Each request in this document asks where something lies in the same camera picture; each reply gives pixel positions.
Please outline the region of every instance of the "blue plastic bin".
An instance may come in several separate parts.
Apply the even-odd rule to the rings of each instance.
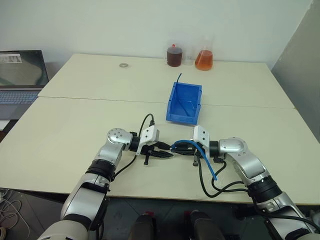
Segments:
[[[201,85],[175,82],[166,110],[166,120],[196,125],[201,108],[201,94]]]

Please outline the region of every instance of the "laptop screen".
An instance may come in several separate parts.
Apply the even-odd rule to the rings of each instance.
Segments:
[[[0,89],[43,87],[48,81],[41,50],[0,51]]]

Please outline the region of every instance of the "laptop keyboard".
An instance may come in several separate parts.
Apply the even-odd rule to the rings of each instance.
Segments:
[[[37,91],[0,91],[0,104],[32,104]]]

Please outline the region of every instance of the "laptop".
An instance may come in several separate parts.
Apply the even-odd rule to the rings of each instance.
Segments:
[[[41,50],[0,51],[0,120],[18,120],[48,81]]]

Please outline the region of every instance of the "orange liquid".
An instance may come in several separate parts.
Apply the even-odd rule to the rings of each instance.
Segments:
[[[214,55],[212,54],[212,51],[202,50],[195,60],[195,67],[202,71],[208,71],[212,68],[213,61]]]

